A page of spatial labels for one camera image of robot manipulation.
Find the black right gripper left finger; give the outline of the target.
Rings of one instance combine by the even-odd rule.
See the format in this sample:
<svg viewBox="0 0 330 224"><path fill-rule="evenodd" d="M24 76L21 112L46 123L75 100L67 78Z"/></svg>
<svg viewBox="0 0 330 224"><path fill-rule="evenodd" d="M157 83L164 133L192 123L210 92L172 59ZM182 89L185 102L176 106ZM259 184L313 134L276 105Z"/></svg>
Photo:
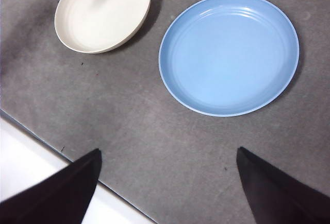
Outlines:
<svg viewBox="0 0 330 224"><path fill-rule="evenodd" d="M1 202L1 223L81 223L95 192L102 154L95 149Z"/></svg>

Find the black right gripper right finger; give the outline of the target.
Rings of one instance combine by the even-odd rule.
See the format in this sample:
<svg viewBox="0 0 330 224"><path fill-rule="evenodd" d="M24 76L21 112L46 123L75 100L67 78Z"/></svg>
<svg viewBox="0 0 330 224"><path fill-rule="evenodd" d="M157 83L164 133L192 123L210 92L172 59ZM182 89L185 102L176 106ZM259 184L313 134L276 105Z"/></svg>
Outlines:
<svg viewBox="0 0 330 224"><path fill-rule="evenodd" d="M329 197L239 147L242 187L256 223L329 223Z"/></svg>

